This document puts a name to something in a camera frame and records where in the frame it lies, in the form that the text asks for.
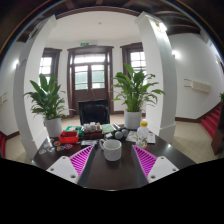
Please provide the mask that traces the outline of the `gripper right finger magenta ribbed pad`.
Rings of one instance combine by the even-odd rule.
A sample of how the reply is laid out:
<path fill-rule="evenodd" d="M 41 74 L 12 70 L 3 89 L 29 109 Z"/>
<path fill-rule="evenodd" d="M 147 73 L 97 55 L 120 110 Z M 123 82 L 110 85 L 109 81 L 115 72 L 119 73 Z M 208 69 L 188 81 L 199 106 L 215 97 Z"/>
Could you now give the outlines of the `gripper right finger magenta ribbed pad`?
<path fill-rule="evenodd" d="M 142 177 L 149 183 L 178 171 L 178 168 L 165 156 L 156 157 L 145 149 L 132 146 L 132 157 L 135 166 L 142 171 Z"/>

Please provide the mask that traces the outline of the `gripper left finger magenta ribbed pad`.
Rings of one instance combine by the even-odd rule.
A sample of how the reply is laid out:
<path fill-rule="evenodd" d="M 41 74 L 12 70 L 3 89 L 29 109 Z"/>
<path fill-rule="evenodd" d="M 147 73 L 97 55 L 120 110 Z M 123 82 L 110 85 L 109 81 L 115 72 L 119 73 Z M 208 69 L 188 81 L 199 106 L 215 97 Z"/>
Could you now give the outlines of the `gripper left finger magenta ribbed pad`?
<path fill-rule="evenodd" d="M 67 181 L 77 183 L 87 166 L 88 160 L 93 155 L 93 152 L 94 146 L 90 145 L 70 157 L 61 156 L 47 171 Z"/>

